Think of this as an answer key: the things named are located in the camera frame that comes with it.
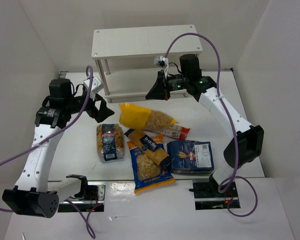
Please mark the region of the yellow macaroni pasta bag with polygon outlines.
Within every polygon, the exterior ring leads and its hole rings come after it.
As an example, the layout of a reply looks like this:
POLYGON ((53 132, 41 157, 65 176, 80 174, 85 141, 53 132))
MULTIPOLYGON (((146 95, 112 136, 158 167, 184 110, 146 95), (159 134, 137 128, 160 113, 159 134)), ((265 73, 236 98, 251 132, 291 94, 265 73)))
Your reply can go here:
POLYGON ((120 103, 119 107, 121 110, 119 122, 127 128, 156 132, 165 130, 177 123, 173 117, 164 112, 133 103, 120 103))

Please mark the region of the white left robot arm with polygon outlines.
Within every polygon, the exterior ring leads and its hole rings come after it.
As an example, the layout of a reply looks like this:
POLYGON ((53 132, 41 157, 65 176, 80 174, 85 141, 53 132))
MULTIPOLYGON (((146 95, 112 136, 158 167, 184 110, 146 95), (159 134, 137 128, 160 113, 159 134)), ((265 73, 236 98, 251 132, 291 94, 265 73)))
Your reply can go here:
POLYGON ((54 79, 49 96, 36 113, 34 139, 23 171, 13 189, 5 189, 2 200, 18 215, 51 218, 61 202, 70 196, 85 197, 89 191, 87 178, 70 174, 56 187, 48 188, 48 176, 54 154, 63 133, 73 122, 72 114, 87 114, 98 123, 114 114, 98 94, 103 89, 98 77, 83 82, 83 93, 74 96, 71 81, 54 79))

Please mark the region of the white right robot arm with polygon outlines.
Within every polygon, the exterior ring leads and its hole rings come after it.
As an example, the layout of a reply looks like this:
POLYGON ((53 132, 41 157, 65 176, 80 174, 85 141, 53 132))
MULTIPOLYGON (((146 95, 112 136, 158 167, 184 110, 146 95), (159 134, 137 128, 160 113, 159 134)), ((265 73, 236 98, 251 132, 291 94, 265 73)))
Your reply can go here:
POLYGON ((195 54, 182 55, 179 60, 181 72, 169 76, 168 59, 164 56, 155 58, 154 64, 161 70, 145 98, 167 101, 171 92, 186 90, 219 122, 230 142, 223 152, 223 162, 210 175, 209 180, 223 193, 236 178, 237 170, 261 154, 264 130, 260 125, 252 125, 236 111, 222 95, 215 80, 202 75, 199 59, 195 54))

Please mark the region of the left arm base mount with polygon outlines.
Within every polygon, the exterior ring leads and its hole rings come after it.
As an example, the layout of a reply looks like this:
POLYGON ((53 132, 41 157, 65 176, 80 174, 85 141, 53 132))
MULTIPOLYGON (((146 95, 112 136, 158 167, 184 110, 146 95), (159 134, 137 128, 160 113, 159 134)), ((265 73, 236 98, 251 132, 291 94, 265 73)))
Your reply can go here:
POLYGON ((77 198, 72 195, 67 200, 77 206, 82 213, 88 213, 93 207, 96 207, 93 212, 103 212, 105 190, 105 181, 89 181, 88 190, 84 196, 77 198))

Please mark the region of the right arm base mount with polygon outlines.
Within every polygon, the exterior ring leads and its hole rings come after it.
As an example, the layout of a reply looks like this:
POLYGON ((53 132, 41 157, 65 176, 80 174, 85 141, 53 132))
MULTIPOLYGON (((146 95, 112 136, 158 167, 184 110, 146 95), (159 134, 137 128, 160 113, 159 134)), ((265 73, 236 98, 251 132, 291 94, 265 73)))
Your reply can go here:
POLYGON ((218 186, 210 181, 193 181, 189 192, 194 195, 195 210, 239 209, 239 197, 235 182, 225 193, 218 192, 218 186))

